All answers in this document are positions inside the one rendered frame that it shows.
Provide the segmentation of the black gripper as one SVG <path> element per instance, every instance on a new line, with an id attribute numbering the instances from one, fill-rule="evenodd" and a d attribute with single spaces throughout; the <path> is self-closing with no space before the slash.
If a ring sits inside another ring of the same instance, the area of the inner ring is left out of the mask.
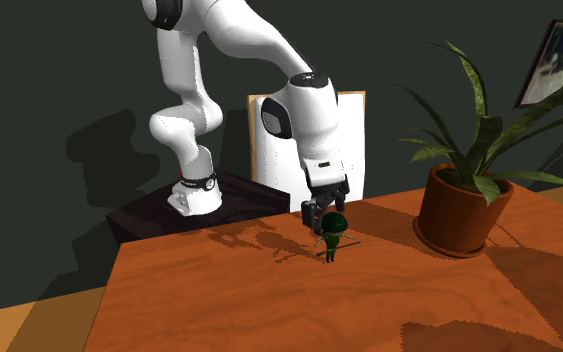
<path id="1" fill-rule="evenodd" d="M 322 234 L 322 218 L 328 207 L 335 201 L 338 212 L 345 211 L 346 195 L 350 192 L 348 178 L 341 182 L 323 186 L 308 186 L 312 198 L 301 203 L 302 224 L 315 235 Z"/>

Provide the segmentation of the green soldier figure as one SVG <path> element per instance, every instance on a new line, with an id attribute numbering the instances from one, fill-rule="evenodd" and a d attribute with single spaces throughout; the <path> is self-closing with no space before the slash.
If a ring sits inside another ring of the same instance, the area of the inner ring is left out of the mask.
<path id="1" fill-rule="evenodd" d="M 321 243 L 326 246 L 325 262 L 332 263 L 335 261 L 335 254 L 340 248 L 340 239 L 342 237 L 353 239 L 353 236 L 345 234 L 348 229 L 348 221 L 346 217 L 338 212 L 326 213 L 322 218 L 321 235 L 315 244 L 317 248 Z"/>

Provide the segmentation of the dark robot stand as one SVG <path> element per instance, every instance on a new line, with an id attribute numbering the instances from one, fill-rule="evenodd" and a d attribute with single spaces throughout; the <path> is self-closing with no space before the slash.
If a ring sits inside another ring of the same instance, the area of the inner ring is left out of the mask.
<path id="1" fill-rule="evenodd" d="M 118 244 L 273 216 L 290 211 L 290 195 L 226 172 L 218 173 L 222 205 L 208 215 L 184 217 L 168 203 L 166 185 L 106 215 Z"/>

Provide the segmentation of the wooden table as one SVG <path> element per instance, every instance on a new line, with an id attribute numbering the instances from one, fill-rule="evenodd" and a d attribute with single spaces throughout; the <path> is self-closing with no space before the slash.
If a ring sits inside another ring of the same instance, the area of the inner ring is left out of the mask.
<path id="1" fill-rule="evenodd" d="M 331 264 L 294 214 L 126 243 L 83 352 L 563 352 L 563 205 L 517 187 L 456 260 L 421 200 L 348 204 Z"/>

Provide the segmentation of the potted plant in terracotta pot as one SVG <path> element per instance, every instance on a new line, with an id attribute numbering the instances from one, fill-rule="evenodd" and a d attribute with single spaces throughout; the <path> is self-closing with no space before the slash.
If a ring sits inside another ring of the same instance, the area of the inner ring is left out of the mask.
<path id="1" fill-rule="evenodd" d="M 417 92 L 406 91 L 430 115 L 438 133 L 431 133 L 433 144 L 407 138 L 420 149 L 412 160 L 419 162 L 439 156 L 447 164 L 433 166 L 427 178 L 419 215 L 412 227 L 418 239 L 432 250 L 455 258 L 472 258 L 486 249 L 486 240 L 514 194 L 512 179 L 526 179 L 563 185 L 563 179 L 538 171 L 489 170 L 496 159 L 515 145 L 563 125 L 563 118 L 535 131 L 530 128 L 542 117 L 563 105 L 563 87 L 532 105 L 509 127 L 503 118 L 488 113 L 485 84 L 481 73 L 460 49 L 448 42 L 442 46 L 458 56 L 474 91 L 474 139 L 462 152 L 445 122 Z"/>

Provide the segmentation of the white chair with wooden frame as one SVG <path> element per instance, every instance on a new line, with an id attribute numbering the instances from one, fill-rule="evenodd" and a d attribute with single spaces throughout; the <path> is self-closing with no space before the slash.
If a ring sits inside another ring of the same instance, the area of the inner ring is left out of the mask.
<path id="1" fill-rule="evenodd" d="M 251 154 L 251 179 L 290 195 L 289 209 L 301 209 L 311 198 L 305 174 L 299 166 L 296 142 L 269 134 L 261 121 L 261 106 L 266 96 L 250 95 L 248 124 Z M 341 144 L 344 169 L 348 175 L 348 202 L 364 198 L 365 184 L 365 98 L 364 91 L 338 94 L 340 125 L 345 136 Z"/>

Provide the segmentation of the framed wall picture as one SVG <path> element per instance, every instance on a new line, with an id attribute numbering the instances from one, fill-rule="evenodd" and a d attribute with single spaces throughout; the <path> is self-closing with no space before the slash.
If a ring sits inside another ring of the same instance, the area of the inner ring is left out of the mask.
<path id="1" fill-rule="evenodd" d="M 514 105 L 530 107 L 563 87 L 563 19 L 548 26 Z"/>

